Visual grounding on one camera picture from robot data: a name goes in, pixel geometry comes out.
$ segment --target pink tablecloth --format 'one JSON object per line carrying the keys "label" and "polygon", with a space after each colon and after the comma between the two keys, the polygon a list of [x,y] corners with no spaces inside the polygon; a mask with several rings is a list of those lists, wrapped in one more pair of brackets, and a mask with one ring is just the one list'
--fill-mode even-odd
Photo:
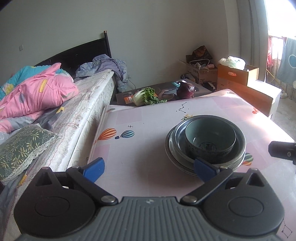
{"label": "pink tablecloth", "polygon": [[230,90],[143,107],[106,107],[89,158],[89,161],[97,157],[105,160],[105,173],[96,184],[119,200],[123,196],[179,199],[200,186],[199,178],[183,172],[169,160],[164,147],[168,132],[184,118],[195,115],[217,115],[242,130],[249,155],[237,171],[258,168],[263,173],[285,208],[278,235],[296,240],[295,166],[268,153],[271,141],[293,142],[293,139]]}

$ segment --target plate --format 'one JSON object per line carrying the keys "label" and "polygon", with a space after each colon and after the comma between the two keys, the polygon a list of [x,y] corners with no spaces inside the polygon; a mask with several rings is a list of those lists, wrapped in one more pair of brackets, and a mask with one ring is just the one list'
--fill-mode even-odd
{"label": "plate", "polygon": [[[173,131],[175,128],[171,129],[170,132],[168,133],[166,140],[165,140],[165,151],[169,157],[169,159],[171,160],[171,162],[177,166],[179,169],[181,169],[182,171],[191,174],[193,176],[196,176],[195,172],[194,172],[194,167],[193,167],[193,163],[189,162],[188,160],[184,159],[182,156],[179,155],[178,152],[175,151],[174,145],[173,145]],[[236,161],[235,163],[233,163],[233,165],[229,168],[232,168],[232,170],[235,170],[236,168],[238,168],[243,160],[244,160],[244,156],[245,156],[245,152],[243,153],[243,156]]]}
{"label": "plate", "polygon": [[[191,123],[192,121],[199,119],[199,118],[208,117],[208,116],[209,115],[197,115],[197,116],[188,118],[188,119],[182,121],[181,123],[179,123],[175,128],[173,128],[172,139],[173,139],[174,150],[180,156],[182,156],[183,159],[186,159],[189,162],[194,163],[194,159],[187,155],[186,141],[185,141],[185,129],[186,129],[187,125],[189,123]],[[232,166],[234,166],[234,164],[238,160],[240,160],[244,156],[244,153],[246,150],[246,139],[244,137],[243,132],[231,121],[226,120],[221,117],[218,117],[218,116],[214,116],[214,117],[219,120],[223,120],[223,121],[227,122],[229,125],[231,125],[231,127],[234,129],[236,136],[237,136],[237,139],[235,141],[232,151],[219,163],[214,164],[214,166],[220,167],[223,164],[223,166],[225,166],[225,167],[232,167]]]}

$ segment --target shoe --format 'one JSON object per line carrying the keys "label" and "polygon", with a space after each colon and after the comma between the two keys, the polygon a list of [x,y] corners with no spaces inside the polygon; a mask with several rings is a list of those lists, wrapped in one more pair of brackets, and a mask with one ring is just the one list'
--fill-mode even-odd
{"label": "shoe", "polygon": [[280,98],[281,98],[281,99],[284,99],[284,98],[287,98],[287,97],[288,97],[287,93],[286,93],[284,90],[282,90],[282,91],[281,91],[281,96],[280,96]]}

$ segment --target hot air balloon print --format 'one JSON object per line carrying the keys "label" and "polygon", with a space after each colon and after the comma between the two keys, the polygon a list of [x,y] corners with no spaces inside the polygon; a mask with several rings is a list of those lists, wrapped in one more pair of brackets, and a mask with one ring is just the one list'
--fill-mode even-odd
{"label": "hot air balloon print", "polygon": [[116,136],[115,139],[119,139],[120,137],[122,138],[131,138],[135,135],[135,132],[132,130],[127,130],[124,131],[120,136]]}
{"label": "hot air balloon print", "polygon": [[242,164],[245,166],[250,166],[252,165],[253,160],[254,160],[253,156],[250,153],[246,152],[246,155],[244,157],[244,161],[242,162]]}
{"label": "hot air balloon print", "polygon": [[108,140],[115,135],[116,135],[116,130],[114,128],[108,128],[100,134],[98,140]]}
{"label": "hot air balloon print", "polygon": [[254,110],[252,111],[252,113],[253,114],[257,114],[257,113],[259,113],[260,111],[259,110],[257,110],[255,107],[254,107]]}

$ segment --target blue gripper pad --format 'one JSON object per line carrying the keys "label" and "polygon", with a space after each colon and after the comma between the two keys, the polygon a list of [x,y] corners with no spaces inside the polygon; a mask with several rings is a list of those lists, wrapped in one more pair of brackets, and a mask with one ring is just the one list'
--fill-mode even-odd
{"label": "blue gripper pad", "polygon": [[83,169],[83,176],[91,182],[95,182],[105,171],[105,162],[102,157],[98,157]]}
{"label": "blue gripper pad", "polygon": [[195,159],[194,164],[195,174],[203,181],[207,182],[219,173],[219,169],[211,165],[210,163]]}

